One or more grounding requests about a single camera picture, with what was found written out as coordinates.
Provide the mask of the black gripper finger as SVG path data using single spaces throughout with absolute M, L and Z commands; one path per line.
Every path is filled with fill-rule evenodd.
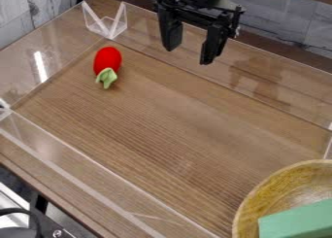
M 202 65 L 210 65 L 220 56 L 227 39 L 228 29 L 220 23 L 214 23 L 208 27 L 207 40 L 202 47 Z
M 163 45 L 167 51 L 174 51 L 182 44 L 183 23 L 176 18 L 176 14 L 164 6 L 159 6 L 159 23 Z

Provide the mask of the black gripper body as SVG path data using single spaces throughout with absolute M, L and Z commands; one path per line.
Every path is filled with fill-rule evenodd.
M 172 27 L 187 22 L 207 28 L 219 22 L 236 38 L 240 32 L 240 17 L 246 8 L 231 0 L 158 0 L 156 9 L 162 27 Z

